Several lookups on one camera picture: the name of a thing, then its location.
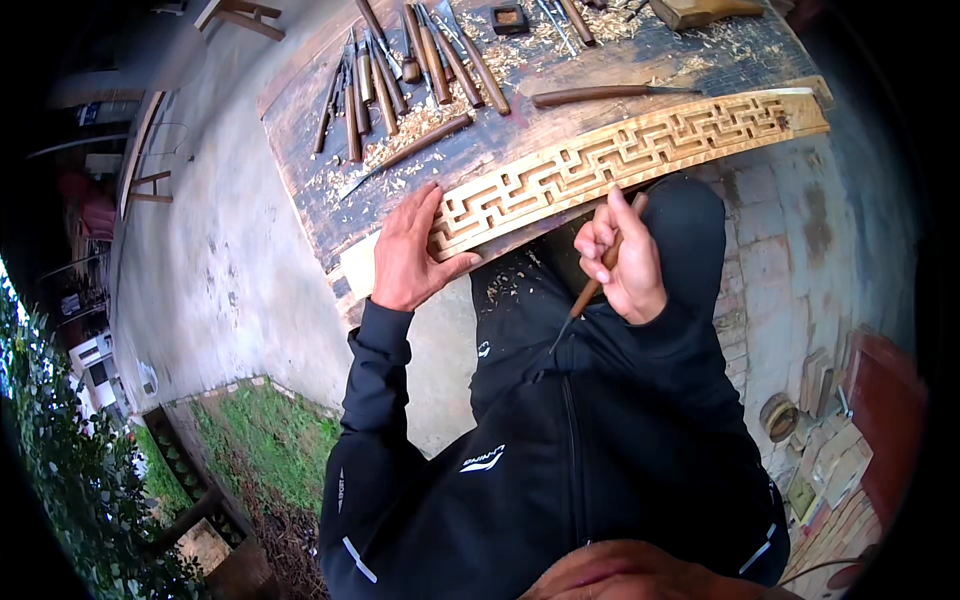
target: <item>leaves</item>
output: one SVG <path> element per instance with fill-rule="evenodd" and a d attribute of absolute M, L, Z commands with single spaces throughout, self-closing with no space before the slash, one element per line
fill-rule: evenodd
<path fill-rule="evenodd" d="M 94 598 L 207 597 L 196 566 L 175 551 L 145 563 L 160 533 L 134 471 L 136 447 L 106 414 L 77 413 L 69 360 L 45 338 L 45 319 L 22 307 L 6 274 L 0 300 L 0 387 L 12 443 L 40 505 L 77 574 Z"/>

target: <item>left hand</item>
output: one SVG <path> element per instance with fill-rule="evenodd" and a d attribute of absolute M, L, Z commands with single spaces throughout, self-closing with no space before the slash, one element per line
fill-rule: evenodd
<path fill-rule="evenodd" d="M 383 222 L 373 247 L 374 304 L 411 312 L 480 262 L 480 254 L 474 252 L 461 252 L 444 262 L 427 253 L 427 235 L 443 196 L 439 185 L 427 183 L 404 198 Z"/>

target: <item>wooden workbench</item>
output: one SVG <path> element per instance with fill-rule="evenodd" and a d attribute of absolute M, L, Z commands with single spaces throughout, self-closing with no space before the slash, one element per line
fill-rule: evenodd
<path fill-rule="evenodd" d="M 371 1 L 387 38 L 399 48 L 396 3 Z M 652 10 L 624 24 L 613 10 L 606 14 L 578 4 L 598 40 L 593 48 L 580 48 L 572 59 L 542 13 L 525 0 L 531 34 L 499 37 L 487 22 L 489 4 L 477 0 L 452 3 L 459 21 L 485 53 L 512 113 L 500 116 L 489 103 L 475 111 L 468 129 L 442 140 L 432 149 L 408 158 L 383 176 L 366 181 L 344 202 L 339 188 L 352 180 L 361 165 L 346 158 L 343 119 L 327 137 L 321 155 L 312 155 L 320 120 L 320 106 L 330 72 L 340 56 L 341 44 L 353 24 L 365 26 L 353 4 L 332 14 L 260 95 L 257 108 L 266 129 L 284 187 L 300 216 L 304 235 L 327 273 L 348 326 L 359 323 L 362 298 L 354 296 L 340 270 L 344 250 L 380 228 L 383 219 L 403 196 L 429 180 L 449 189 L 542 148 L 584 132 L 660 108 L 690 102 L 691 94 L 671 94 L 623 100 L 601 100 L 550 109 L 533 108 L 529 96 L 554 89 L 600 84 L 654 84 L 695 86 L 720 96 L 751 89 L 810 85 L 826 90 L 816 68 L 786 23 L 772 10 L 762 17 L 735 17 L 705 28 L 671 32 Z M 402 85 L 412 94 L 410 104 L 422 104 L 423 85 Z M 459 90 L 456 84 L 451 90 Z M 445 107 L 442 115 L 423 108 L 404 117 L 408 128 L 426 127 L 469 110 L 460 100 Z M 377 121 L 372 111 L 372 121 Z M 396 149 L 389 148 L 385 127 L 377 122 L 365 136 L 370 169 Z M 591 201 L 512 231 L 472 249 L 491 260 L 548 230 L 592 210 Z"/>

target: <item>wood carving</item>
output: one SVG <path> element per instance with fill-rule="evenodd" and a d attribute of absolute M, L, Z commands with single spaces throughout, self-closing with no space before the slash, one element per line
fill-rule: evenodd
<path fill-rule="evenodd" d="M 658 110 L 579 135 L 444 194 L 430 231 L 438 260 L 548 215 L 685 167 L 829 131 L 808 87 Z"/>

